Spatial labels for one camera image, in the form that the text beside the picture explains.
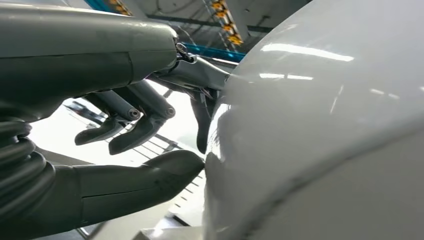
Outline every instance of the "metal screw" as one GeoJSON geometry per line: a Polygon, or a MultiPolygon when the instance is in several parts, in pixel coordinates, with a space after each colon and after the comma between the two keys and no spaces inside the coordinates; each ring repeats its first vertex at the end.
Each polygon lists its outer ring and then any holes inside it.
{"type": "Polygon", "coordinates": [[[139,111],[139,110],[137,110],[137,109],[135,109],[135,108],[131,108],[131,109],[128,111],[128,115],[129,115],[129,118],[130,118],[130,119],[132,119],[132,120],[137,120],[137,119],[139,119],[139,118],[140,118],[141,113],[140,113],[140,111],[139,111]]]}
{"type": "Polygon", "coordinates": [[[173,109],[172,107],[168,108],[166,110],[166,115],[173,117],[175,115],[175,109],[173,109]]]}

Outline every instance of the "robotic hand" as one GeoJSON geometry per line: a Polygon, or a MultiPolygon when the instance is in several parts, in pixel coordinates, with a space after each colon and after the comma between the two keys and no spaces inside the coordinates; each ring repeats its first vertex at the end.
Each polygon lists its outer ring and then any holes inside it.
{"type": "MultiPolygon", "coordinates": [[[[173,67],[155,71],[148,78],[191,97],[198,123],[197,147],[205,153],[216,99],[229,73],[199,56],[188,55],[183,47],[177,43],[180,56],[173,67]]],[[[175,115],[175,109],[144,79],[107,92],[90,93],[85,98],[110,117],[99,128],[80,132],[75,137],[77,145],[106,140],[119,133],[129,122],[137,120],[140,112],[143,113],[134,129],[112,139],[109,143],[111,155],[143,144],[175,115]]]]}
{"type": "Polygon", "coordinates": [[[185,150],[140,167],[52,166],[26,138],[29,123],[49,117],[65,99],[86,96],[111,117],[79,143],[112,135],[140,111],[137,126],[111,142],[111,152],[148,139],[175,111],[143,79],[192,59],[176,57],[169,26],[7,3],[0,3],[0,18],[0,239],[33,239],[149,208],[172,199],[202,170],[202,159],[185,150]]]}

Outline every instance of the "white robot body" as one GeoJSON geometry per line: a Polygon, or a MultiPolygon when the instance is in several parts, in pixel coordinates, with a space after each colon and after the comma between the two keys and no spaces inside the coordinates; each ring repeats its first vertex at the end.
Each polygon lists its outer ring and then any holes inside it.
{"type": "Polygon", "coordinates": [[[249,52],[209,131],[206,240],[422,239],[423,5],[314,0],[249,52]]]}

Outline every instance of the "white curved surface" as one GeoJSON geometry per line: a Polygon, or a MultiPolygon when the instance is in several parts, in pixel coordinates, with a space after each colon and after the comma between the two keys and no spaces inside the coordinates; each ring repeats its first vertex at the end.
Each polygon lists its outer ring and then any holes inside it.
{"type": "Polygon", "coordinates": [[[423,4],[314,0],[249,52],[209,133],[207,240],[241,239],[272,193],[422,127],[423,4]]]}

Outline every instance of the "gray plastic housing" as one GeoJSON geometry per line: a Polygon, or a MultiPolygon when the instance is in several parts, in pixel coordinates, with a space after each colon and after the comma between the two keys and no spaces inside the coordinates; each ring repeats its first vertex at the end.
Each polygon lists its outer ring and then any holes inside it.
{"type": "Polygon", "coordinates": [[[224,89],[228,75],[230,73],[196,56],[194,63],[179,61],[178,66],[171,72],[155,72],[149,78],[173,83],[187,89],[210,88],[221,91],[224,89]]]}
{"type": "Polygon", "coordinates": [[[0,3],[0,111],[32,122],[67,98],[175,64],[168,25],[101,11],[0,3]]]}

